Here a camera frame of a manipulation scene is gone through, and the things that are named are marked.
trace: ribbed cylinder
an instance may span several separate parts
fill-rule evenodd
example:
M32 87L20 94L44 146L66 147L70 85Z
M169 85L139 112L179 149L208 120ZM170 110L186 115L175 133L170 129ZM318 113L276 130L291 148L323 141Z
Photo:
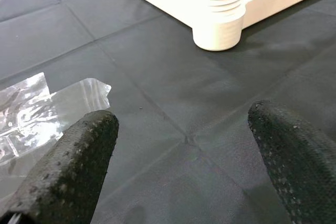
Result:
M221 51L240 41L246 8L243 0L207 0L193 26L195 43L210 51Z

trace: black tablecloth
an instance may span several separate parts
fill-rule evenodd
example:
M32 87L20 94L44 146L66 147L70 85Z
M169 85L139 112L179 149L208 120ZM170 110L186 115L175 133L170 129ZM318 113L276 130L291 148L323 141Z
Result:
M92 224L290 223L249 106L272 98L336 139L336 0L306 0L225 52L144 0L0 0L0 32L0 89L39 72L50 92L112 86L120 137Z

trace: black fabric surface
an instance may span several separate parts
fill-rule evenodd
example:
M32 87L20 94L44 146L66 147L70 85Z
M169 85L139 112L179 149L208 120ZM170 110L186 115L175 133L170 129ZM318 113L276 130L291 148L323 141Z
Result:
M144 0L0 0L0 31L0 89L39 72L51 92L112 86L120 132L92 224L289 224L250 105L274 99L336 137L335 0L306 0L225 52Z

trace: textured gripper pad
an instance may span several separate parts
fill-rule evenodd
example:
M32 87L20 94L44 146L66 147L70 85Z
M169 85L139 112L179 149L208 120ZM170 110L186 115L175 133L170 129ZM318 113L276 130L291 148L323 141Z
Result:
M336 143L270 101L253 104L248 122L292 222L335 224Z
M89 224L118 129L111 112L86 114L33 167L2 216L15 212L35 224Z

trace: plastic wrap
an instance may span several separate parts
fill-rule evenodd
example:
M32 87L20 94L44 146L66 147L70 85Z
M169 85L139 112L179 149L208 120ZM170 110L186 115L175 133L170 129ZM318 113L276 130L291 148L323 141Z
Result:
M110 107L110 90L89 78L49 94L40 73L0 91L0 207L62 131L84 114Z
M0 165L61 136L43 74L0 91Z

